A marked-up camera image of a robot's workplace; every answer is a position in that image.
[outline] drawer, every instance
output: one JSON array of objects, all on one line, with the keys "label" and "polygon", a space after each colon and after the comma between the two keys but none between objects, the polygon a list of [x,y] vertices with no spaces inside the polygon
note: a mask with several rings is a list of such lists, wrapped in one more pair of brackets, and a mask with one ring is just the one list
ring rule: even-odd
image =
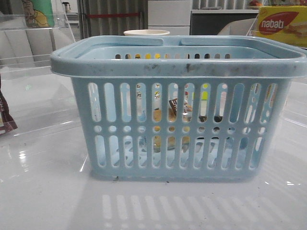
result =
[{"label": "drawer", "polygon": [[149,0],[148,25],[189,26],[190,0]]}]

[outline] red label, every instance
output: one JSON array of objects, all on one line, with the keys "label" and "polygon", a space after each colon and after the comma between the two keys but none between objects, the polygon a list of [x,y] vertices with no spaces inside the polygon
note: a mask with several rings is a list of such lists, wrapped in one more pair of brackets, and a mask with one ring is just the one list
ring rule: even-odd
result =
[{"label": "red label", "polygon": [[259,24],[259,31],[263,35],[277,33],[289,25],[298,15],[298,12],[281,12],[272,14],[263,19]]}]

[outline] white cup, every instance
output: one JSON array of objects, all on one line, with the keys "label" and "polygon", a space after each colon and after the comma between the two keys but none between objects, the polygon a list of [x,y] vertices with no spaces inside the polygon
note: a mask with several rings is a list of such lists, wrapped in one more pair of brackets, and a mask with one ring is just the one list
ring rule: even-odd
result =
[{"label": "white cup", "polygon": [[124,32],[126,36],[163,36],[169,35],[167,30],[127,30]]}]

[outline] red stripe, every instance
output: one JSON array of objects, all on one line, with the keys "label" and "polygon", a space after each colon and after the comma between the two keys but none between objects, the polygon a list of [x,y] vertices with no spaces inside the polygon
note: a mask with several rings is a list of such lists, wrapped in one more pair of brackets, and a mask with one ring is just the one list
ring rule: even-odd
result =
[{"label": "red stripe", "polygon": [[88,18],[125,18],[137,17],[140,13],[88,14]]}]

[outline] white table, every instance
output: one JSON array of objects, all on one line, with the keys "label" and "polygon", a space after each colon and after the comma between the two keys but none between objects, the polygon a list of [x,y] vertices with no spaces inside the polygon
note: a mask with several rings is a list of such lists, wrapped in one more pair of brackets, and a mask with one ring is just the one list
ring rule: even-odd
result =
[{"label": "white table", "polygon": [[33,92],[41,107],[24,113],[24,107],[13,105],[18,97],[3,89],[19,128],[0,136],[1,229],[306,228],[306,79],[293,82],[272,147],[254,179],[167,183],[93,174],[70,83],[67,78],[43,75],[41,86],[48,78],[60,82],[50,85],[57,93],[48,91],[43,98],[44,91]]}]

